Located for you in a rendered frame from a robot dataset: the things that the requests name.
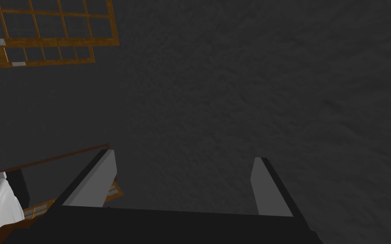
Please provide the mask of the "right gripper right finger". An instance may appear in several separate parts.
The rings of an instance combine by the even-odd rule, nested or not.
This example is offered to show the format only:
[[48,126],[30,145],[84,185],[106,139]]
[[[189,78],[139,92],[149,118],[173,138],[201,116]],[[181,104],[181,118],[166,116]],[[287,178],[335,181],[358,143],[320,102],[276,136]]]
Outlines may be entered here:
[[254,159],[250,181],[259,215],[300,216],[300,210],[267,158]]

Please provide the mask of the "wooden lattice window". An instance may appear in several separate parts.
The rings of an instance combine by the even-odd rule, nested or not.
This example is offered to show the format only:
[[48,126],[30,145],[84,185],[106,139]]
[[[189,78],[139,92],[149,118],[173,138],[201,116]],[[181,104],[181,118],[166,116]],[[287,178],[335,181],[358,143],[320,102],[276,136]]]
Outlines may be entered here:
[[95,62],[119,46],[112,0],[0,0],[0,68]]

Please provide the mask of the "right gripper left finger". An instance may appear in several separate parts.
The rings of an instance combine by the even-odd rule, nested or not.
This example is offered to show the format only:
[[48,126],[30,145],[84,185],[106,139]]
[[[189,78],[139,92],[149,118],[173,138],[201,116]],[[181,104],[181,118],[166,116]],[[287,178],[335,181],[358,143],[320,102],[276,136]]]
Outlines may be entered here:
[[102,207],[116,175],[115,152],[101,150],[55,200],[53,206]]

